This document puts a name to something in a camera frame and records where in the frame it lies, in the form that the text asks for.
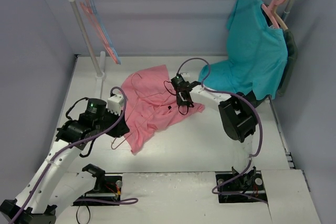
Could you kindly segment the pink t shirt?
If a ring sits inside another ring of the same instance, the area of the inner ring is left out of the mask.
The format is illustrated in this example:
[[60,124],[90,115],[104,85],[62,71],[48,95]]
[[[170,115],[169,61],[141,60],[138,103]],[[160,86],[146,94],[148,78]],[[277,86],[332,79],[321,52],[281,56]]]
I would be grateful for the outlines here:
[[[127,126],[129,127],[130,132],[124,137],[130,135],[130,133],[134,131],[138,125],[141,124],[144,119],[146,119],[168,97],[169,94],[171,94],[171,96],[165,104],[138,129],[137,132],[127,139],[132,154],[138,153],[142,149],[144,143],[148,141],[155,132],[166,130],[169,126],[180,123],[188,116],[197,112],[201,113],[205,109],[205,106],[199,103],[194,104],[194,107],[189,110],[178,107],[176,104],[176,97],[172,94],[173,87],[168,83],[169,72],[166,65],[139,70],[135,73],[140,74],[142,77],[141,79],[139,76],[135,75],[133,78],[133,84],[137,89],[139,96],[152,96],[138,102],[137,107],[127,121]],[[132,75],[133,74],[129,75],[121,86],[127,96],[125,118],[129,116],[137,100],[137,95],[131,84]],[[163,93],[166,90],[169,90],[169,92],[163,95],[154,95]]]

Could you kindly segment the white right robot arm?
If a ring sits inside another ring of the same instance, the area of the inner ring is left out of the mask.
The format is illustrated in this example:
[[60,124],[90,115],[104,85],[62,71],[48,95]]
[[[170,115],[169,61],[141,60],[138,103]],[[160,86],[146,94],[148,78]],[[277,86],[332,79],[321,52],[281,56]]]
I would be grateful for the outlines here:
[[198,81],[186,81],[181,74],[171,79],[171,85],[178,105],[192,108],[199,103],[219,112],[224,132],[233,140],[233,184],[245,188],[251,182],[249,171],[257,125],[252,109],[235,96],[207,90]]

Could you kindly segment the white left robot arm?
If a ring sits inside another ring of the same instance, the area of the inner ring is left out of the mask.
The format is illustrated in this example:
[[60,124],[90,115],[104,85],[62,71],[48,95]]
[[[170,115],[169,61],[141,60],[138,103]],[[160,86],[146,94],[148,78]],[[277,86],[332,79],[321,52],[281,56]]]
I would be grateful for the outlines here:
[[88,164],[70,182],[60,181],[87,144],[101,135],[121,137],[129,132],[125,101],[112,95],[104,101],[85,98],[86,110],[76,120],[58,128],[56,140],[45,161],[25,189],[13,200],[4,200],[1,213],[9,223],[55,223],[57,217],[85,193],[103,190],[105,171]]

